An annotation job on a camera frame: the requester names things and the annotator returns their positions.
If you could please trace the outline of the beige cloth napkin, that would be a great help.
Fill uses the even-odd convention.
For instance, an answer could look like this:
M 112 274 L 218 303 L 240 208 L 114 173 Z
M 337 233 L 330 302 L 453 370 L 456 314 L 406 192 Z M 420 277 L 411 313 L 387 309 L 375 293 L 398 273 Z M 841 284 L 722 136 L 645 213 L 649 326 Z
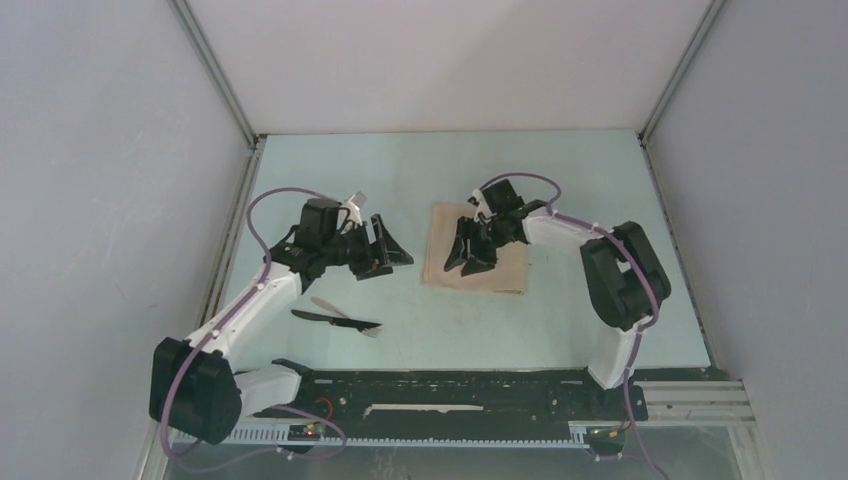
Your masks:
M 444 265 L 453 245 L 457 220 L 470 215 L 473 209 L 458 203 L 433 204 L 422 284 L 429 287 L 473 293 L 523 295 L 527 290 L 527 246 L 512 243 L 497 250 L 493 270 L 461 275 L 461 268 L 445 271 Z

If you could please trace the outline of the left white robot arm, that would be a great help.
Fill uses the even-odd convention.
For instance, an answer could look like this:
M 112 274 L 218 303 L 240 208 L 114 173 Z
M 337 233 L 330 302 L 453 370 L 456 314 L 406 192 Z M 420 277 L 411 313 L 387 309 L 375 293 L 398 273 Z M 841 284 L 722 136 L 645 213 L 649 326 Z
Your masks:
M 316 390 L 294 368 L 272 363 L 239 373 L 235 362 L 328 268 L 345 267 L 367 280 L 413 262 L 380 215 L 362 219 L 357 198 L 307 200 L 298 223 L 273 247 L 264 247 L 256 275 L 223 311 L 186 338 L 167 337 L 156 346 L 150 417 L 219 444 L 242 418 L 277 405 L 292 416 L 308 414 Z

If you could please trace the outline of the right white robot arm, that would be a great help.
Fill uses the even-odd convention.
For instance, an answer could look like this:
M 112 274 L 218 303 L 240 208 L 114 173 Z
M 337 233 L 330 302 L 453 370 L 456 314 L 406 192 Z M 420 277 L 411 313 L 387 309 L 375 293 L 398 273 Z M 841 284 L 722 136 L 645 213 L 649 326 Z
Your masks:
M 594 383 L 583 388 L 581 402 L 593 417 L 610 416 L 622 403 L 619 387 L 633 374 L 642 337 L 671 294 L 644 229 L 633 221 L 604 228 L 557 212 L 551 200 L 525 201 L 508 175 L 474 190 L 468 201 L 475 210 L 456 222 L 446 272 L 488 273 L 498 264 L 499 250 L 513 243 L 579 254 L 590 303 L 603 323 L 587 366 Z

